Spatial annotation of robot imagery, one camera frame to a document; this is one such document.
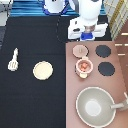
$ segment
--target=white bowl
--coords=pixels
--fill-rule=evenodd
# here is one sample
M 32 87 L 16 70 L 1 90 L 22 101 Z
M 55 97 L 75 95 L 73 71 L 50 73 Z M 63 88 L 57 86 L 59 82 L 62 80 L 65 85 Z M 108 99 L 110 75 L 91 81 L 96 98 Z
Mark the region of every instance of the white bowl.
M 111 109 L 114 100 L 99 87 L 88 87 L 80 92 L 76 109 L 81 120 L 91 127 L 106 127 L 114 119 L 116 109 Z

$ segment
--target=white plate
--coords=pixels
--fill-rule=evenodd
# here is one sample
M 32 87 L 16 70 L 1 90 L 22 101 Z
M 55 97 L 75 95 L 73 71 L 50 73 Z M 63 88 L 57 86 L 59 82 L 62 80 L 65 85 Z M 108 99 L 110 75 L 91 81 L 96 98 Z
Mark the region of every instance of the white plate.
M 99 87 L 88 87 L 80 92 L 76 109 L 81 120 L 94 128 L 108 126 L 114 119 L 116 109 L 111 109 L 114 100 Z
M 52 65 L 46 61 L 39 62 L 33 69 L 34 76 L 39 80 L 48 79 L 53 73 Z

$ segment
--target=black round pad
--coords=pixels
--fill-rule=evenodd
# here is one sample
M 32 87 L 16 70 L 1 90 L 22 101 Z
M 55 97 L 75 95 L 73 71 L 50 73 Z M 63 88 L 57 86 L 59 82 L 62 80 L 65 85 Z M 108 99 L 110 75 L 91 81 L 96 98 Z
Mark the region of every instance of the black round pad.
M 109 62 L 100 63 L 98 70 L 103 76 L 112 76 L 115 72 L 114 66 Z
M 111 49 L 106 45 L 99 45 L 96 47 L 96 54 L 100 57 L 108 57 L 111 54 Z

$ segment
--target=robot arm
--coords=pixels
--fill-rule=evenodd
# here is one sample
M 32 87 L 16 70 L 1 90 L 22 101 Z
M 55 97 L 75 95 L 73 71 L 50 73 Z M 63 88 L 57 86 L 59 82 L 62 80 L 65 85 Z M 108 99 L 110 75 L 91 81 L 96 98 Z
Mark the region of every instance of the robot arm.
M 94 40 L 95 37 L 105 35 L 108 24 L 97 25 L 102 0 L 69 0 L 69 3 L 71 8 L 79 13 L 79 17 L 70 20 L 69 39 L 81 38 L 83 33 L 92 35 L 91 39 L 86 37 L 85 40 Z

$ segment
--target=black tablecloth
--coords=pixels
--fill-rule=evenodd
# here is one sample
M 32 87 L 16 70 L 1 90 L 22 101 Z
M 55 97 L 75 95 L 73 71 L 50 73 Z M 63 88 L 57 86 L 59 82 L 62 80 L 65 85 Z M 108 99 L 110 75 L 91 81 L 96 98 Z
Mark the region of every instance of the black tablecloth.
M 61 18 L 62 42 L 67 41 L 72 18 Z M 65 44 L 56 38 L 57 19 L 8 19 L 0 52 L 0 128 L 66 128 Z M 107 16 L 100 16 L 99 21 L 107 21 Z M 103 38 L 96 40 L 111 40 L 109 28 Z M 15 48 L 19 49 L 19 68 L 11 72 L 7 66 Z M 33 76 L 33 67 L 40 61 L 53 65 L 53 75 L 48 80 L 40 81 Z

